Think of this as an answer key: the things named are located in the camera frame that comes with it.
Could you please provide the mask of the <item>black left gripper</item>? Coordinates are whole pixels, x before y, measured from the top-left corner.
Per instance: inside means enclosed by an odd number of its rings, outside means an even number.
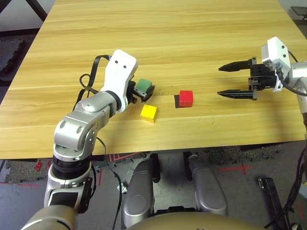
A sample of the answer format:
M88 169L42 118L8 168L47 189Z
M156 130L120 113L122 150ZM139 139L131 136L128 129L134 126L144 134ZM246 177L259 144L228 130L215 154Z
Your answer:
M130 80L127 86L128 103L136 104L138 101L138 98L140 99L141 102L148 101L151 98L154 92L154 89L155 89L155 86L151 85L146 90L146 92L143 92L140 89L136 88L136 82Z

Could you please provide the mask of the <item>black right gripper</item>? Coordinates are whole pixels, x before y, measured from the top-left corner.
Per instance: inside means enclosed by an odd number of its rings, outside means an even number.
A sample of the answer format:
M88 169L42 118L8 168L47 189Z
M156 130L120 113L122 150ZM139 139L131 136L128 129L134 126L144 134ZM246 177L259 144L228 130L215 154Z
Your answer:
M275 72L270 70L264 64L257 64L256 57L252 57L251 59L244 61L236 61L225 64L218 70L235 72L244 69L250 69L250 77L248 79L249 90L224 90L217 92L217 94L232 99L257 100L257 91L275 87Z

